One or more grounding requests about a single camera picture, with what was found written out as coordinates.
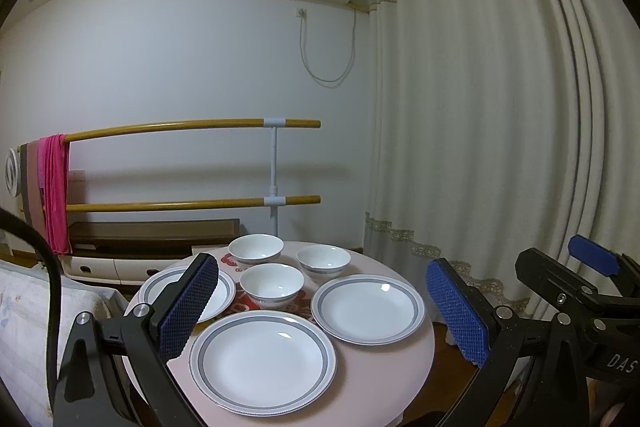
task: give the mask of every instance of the red patterned placemat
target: red patterned placemat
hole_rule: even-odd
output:
[[[221,263],[224,263],[228,266],[233,266],[236,268],[236,271],[241,272],[242,268],[236,264],[236,261],[233,260],[230,253],[227,253],[222,259],[220,259]],[[299,315],[304,319],[314,321],[311,316],[311,297],[313,295],[307,295],[304,290],[300,290],[296,298],[293,302],[289,303],[286,307],[282,308],[280,311],[292,313],[294,315]],[[234,313],[247,312],[250,310],[259,310],[260,307],[254,303],[249,295],[242,289],[240,283],[236,283],[236,298],[231,303],[229,308],[223,311],[217,318],[225,317],[226,315],[232,315]]]

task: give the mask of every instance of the round table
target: round table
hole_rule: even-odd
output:
[[[278,263],[298,267],[296,253],[310,243],[287,241],[284,244]],[[229,274],[238,288],[236,300],[225,314],[249,309],[253,304],[239,290],[238,281],[242,269],[236,265],[226,247],[204,250],[212,254],[221,270]],[[370,273],[385,275],[407,282],[390,268],[366,257],[350,252],[351,264],[341,274]],[[178,261],[174,266],[189,264],[193,257]],[[318,289],[305,275],[305,285],[289,311],[303,317],[310,317],[310,298]],[[138,304],[136,294],[127,308],[127,313]],[[258,425],[283,425],[289,427],[326,427],[327,425],[348,425],[350,427],[385,427],[396,425],[402,418],[402,412],[420,391],[431,369],[434,352],[433,327],[429,317],[425,317],[422,326],[410,337],[387,346],[356,346],[327,335],[334,344],[337,355],[337,371],[325,393],[304,409],[267,418],[242,416],[229,412],[213,403],[204,395],[191,378],[189,353],[195,338],[212,321],[199,324],[191,333],[182,354],[169,360],[167,366],[176,382],[182,388],[193,407],[208,425],[225,427],[256,427]],[[133,376],[129,361],[124,358],[129,377]],[[140,392],[135,379],[135,387]]]

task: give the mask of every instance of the bowl rim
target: bowl rim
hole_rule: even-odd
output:
[[[238,255],[237,253],[233,253],[231,251],[231,246],[236,241],[245,239],[246,237],[252,237],[256,235],[261,237],[273,237],[274,239],[277,239],[281,243],[280,249],[277,252],[274,252],[271,255],[268,255],[266,257],[243,257],[242,255]],[[234,257],[235,259],[239,259],[240,261],[264,261],[264,260],[273,258],[275,255],[282,253],[283,248],[284,248],[284,241],[281,240],[281,238],[279,238],[277,235],[271,235],[270,233],[248,233],[246,235],[241,235],[240,237],[236,237],[233,241],[231,241],[231,243],[229,243],[228,246],[226,247],[226,251],[228,251],[228,253],[230,253],[232,257]]]
[[[245,274],[247,274],[250,270],[257,268],[258,266],[284,266],[287,269],[293,269],[296,272],[298,272],[298,274],[300,275],[300,277],[302,278],[301,282],[300,282],[300,287],[297,288],[295,291],[293,291],[292,293],[289,293],[285,296],[280,296],[280,297],[265,297],[265,296],[261,296],[261,295],[256,295],[255,293],[249,291],[247,288],[244,287],[244,285],[242,284],[242,277],[245,276]],[[257,264],[255,266],[252,266],[250,268],[247,268],[246,270],[244,270],[242,272],[242,275],[240,276],[240,279],[238,281],[240,283],[240,287],[242,288],[242,290],[247,293],[247,295],[254,297],[255,299],[258,299],[260,301],[269,301],[269,302],[278,302],[278,301],[284,301],[286,299],[290,299],[292,297],[295,297],[295,295],[298,294],[298,292],[300,290],[302,290],[303,286],[305,285],[305,275],[295,266],[291,266],[289,264],[284,264],[284,263],[263,263],[263,264]]]
[[[311,250],[311,248],[313,247],[330,247],[330,248],[336,248],[337,250],[342,250],[345,254],[347,254],[347,256],[349,257],[347,262],[344,264],[340,264],[339,266],[332,266],[331,268],[327,268],[324,266],[314,266],[312,264],[309,263],[305,263],[304,261],[300,260],[300,252],[303,252],[305,250]],[[335,247],[334,245],[306,245],[305,247],[300,248],[300,250],[298,250],[296,252],[296,259],[298,260],[298,262],[305,268],[311,269],[313,272],[315,273],[328,273],[328,272],[335,272],[341,269],[344,269],[345,267],[349,266],[349,263],[351,262],[351,253],[346,249],[346,248],[342,248],[342,247]]]

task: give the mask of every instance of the wall socket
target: wall socket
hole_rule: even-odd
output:
[[[69,171],[66,175],[66,180],[69,183],[84,183],[86,181],[85,171]]]

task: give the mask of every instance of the plate rim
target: plate rim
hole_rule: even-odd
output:
[[[147,289],[149,289],[149,287],[158,279],[160,279],[160,276],[162,274],[162,276],[166,276],[175,272],[185,272],[187,271],[188,267],[190,267],[191,264],[180,264],[178,266],[170,266],[165,268],[164,270],[160,270],[158,273],[154,273],[151,277],[149,277],[149,279],[147,279],[142,286],[140,286],[140,290],[138,291],[138,303],[140,302],[145,302],[145,300],[143,300],[145,291]],[[227,292],[227,295],[225,297],[225,300],[222,302],[220,308],[217,309],[217,311],[214,314],[207,314],[206,317],[202,317],[200,316],[200,318],[198,319],[197,324],[202,324],[203,322],[206,321],[210,321],[213,317],[216,317],[217,315],[220,315],[223,311],[225,311],[227,308],[229,308],[229,306],[231,306],[231,303],[234,301],[234,299],[236,298],[236,293],[238,292],[238,289],[236,288],[236,283],[234,282],[234,280],[232,279],[232,277],[225,272],[224,270],[218,270],[218,279],[220,279],[222,277],[222,279],[225,280],[225,282],[228,285],[229,291]]]
[[[226,401],[219,400],[217,399],[217,397],[212,397],[211,394],[207,392],[207,390],[202,388],[201,384],[195,378],[194,368],[192,363],[196,348],[198,348],[198,352],[199,352],[200,347],[202,346],[206,338],[209,336],[209,334],[212,333],[212,330],[218,329],[228,323],[238,321],[244,317],[247,317],[248,315],[263,316],[263,317],[294,318],[296,321],[301,322],[307,330],[313,331],[317,335],[318,339],[322,342],[322,344],[327,350],[328,368],[325,376],[322,377],[322,380],[324,380],[324,383],[320,385],[314,393],[312,393],[306,399],[303,399],[301,401],[296,400],[290,407],[287,407],[285,410],[281,410],[278,412],[257,412],[256,410],[252,411],[251,407],[245,407],[244,409],[241,409],[239,407],[236,407],[236,406],[233,406],[232,404],[227,403]],[[227,315],[226,317],[223,317],[222,319],[214,322],[213,324],[209,325],[205,330],[203,330],[195,339],[193,345],[191,346],[191,350],[189,352],[189,372],[191,374],[191,380],[193,380],[193,382],[196,384],[200,392],[205,397],[210,399],[213,403],[215,403],[217,406],[222,407],[222,409],[225,409],[230,412],[240,414],[243,416],[275,417],[275,416],[281,416],[284,414],[289,414],[291,412],[302,409],[307,405],[311,404],[312,402],[314,402],[315,400],[317,400],[318,398],[320,398],[324,394],[324,392],[331,385],[332,381],[334,381],[336,371],[337,371],[337,354],[335,351],[335,346],[332,343],[329,336],[327,336],[327,334],[324,333],[322,328],[319,328],[318,326],[316,326],[309,320],[305,319],[304,317],[300,317],[299,315],[294,315],[292,313],[287,313],[287,312],[277,311],[277,310],[249,310],[245,312],[235,313],[233,315]]]
[[[396,335],[393,335],[392,337],[387,337],[386,339],[381,339],[378,341],[368,341],[365,339],[358,339],[357,337],[349,337],[348,335],[341,334],[338,331],[335,331],[335,329],[332,328],[331,325],[326,320],[324,320],[318,307],[318,302],[322,297],[322,295],[325,295],[326,293],[331,291],[331,288],[340,282],[343,282],[346,280],[361,280],[361,279],[377,279],[377,280],[380,280],[380,282],[397,284],[402,288],[404,288],[404,290],[406,290],[415,298],[418,306],[417,318],[413,321],[413,323],[408,328],[406,328],[404,333],[402,334],[398,333]],[[376,274],[367,274],[367,273],[356,273],[354,275],[338,277],[338,279],[333,279],[324,283],[322,286],[318,288],[318,290],[314,294],[313,298],[311,299],[311,305],[309,307],[311,308],[312,317],[314,318],[318,326],[322,328],[326,333],[335,337],[336,339],[345,341],[346,343],[356,344],[357,346],[386,346],[388,344],[395,344],[396,342],[400,342],[405,338],[414,334],[415,331],[417,331],[418,328],[420,328],[426,316],[426,308],[424,305],[424,300],[422,299],[422,296],[417,292],[417,290],[413,286],[411,286],[410,284],[407,284],[404,281],[394,279],[393,277],[389,277],[386,275],[376,275]]]

